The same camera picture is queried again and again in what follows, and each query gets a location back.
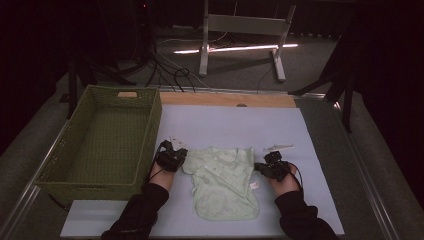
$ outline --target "basket handle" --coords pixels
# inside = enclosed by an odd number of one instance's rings
[[[120,98],[136,98],[137,96],[138,96],[137,92],[134,92],[134,91],[132,91],[132,92],[130,92],[130,91],[119,92],[118,93],[118,97],[120,97]]]

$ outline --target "white table surface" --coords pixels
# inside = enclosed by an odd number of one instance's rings
[[[303,177],[305,201],[319,209],[336,234],[343,227],[327,182],[321,170],[303,116],[298,108],[256,108],[163,105],[156,146],[170,136],[182,140],[187,149],[248,148],[255,151],[255,162],[264,162],[264,148],[275,144],[294,144],[282,151],[283,160],[297,165]],[[197,216],[192,201],[192,182],[181,169],[176,173],[170,198],[159,211],[151,237],[277,237],[284,235],[279,226],[279,211],[274,194],[264,177],[253,172],[258,182],[253,193],[259,203],[259,215],[249,221],[207,221]],[[61,237],[98,237],[118,219],[125,201],[74,201]]]

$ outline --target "light green baby onesie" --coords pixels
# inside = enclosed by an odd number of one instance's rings
[[[250,189],[253,150],[190,150],[182,166],[192,175],[194,208],[206,220],[248,220],[259,213]]]

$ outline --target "green plastic basket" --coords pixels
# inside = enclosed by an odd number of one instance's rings
[[[149,171],[161,114],[158,89],[89,85],[35,184],[60,200],[128,200]]]

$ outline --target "metal frame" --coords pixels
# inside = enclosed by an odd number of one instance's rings
[[[338,102],[334,104],[334,108],[336,110],[333,111],[334,117],[340,119],[342,109]],[[338,122],[338,127],[341,131],[346,130],[342,121]],[[368,168],[362,159],[361,154],[359,153],[358,147],[356,146],[353,137],[350,134],[344,134],[344,137],[351,148],[351,152],[355,159],[355,168],[358,173],[359,180],[361,181],[365,194],[368,197],[371,208],[374,211],[375,218],[380,225],[384,238],[386,240],[399,240],[400,236],[398,230],[396,229],[396,226],[390,217],[389,210],[387,209],[387,206],[378,191],[378,187],[372,180],[371,174],[369,173]]]
[[[68,126],[68,122],[64,124],[62,129],[60,130],[60,133],[54,140],[52,146],[50,147],[48,153],[44,157],[44,160],[39,165],[37,171],[34,173],[34,175],[31,177],[30,181],[25,186],[24,190],[22,191],[21,196],[16,201],[15,206],[10,211],[9,215],[3,222],[2,226],[0,227],[0,239],[2,240],[11,240],[13,239],[13,236],[15,235],[16,231],[18,230],[20,224],[24,221],[26,218],[28,211],[31,209],[32,204],[34,203],[35,199],[37,198],[38,193],[40,192],[40,188],[34,184],[35,180],[37,179],[38,175],[41,172],[41,169],[43,168],[44,163],[47,161],[47,158],[50,156],[53,147],[57,143],[60,135],[62,135],[63,131]]]
[[[286,75],[284,74],[283,64],[281,61],[281,52],[290,29],[295,9],[295,5],[290,5],[286,19],[216,15],[209,14],[209,0],[205,0],[203,15],[203,44],[200,55],[199,75],[203,77],[207,75],[209,31],[253,33],[280,36],[278,47],[272,50],[272,58],[274,60],[278,81],[284,82],[286,80]]]

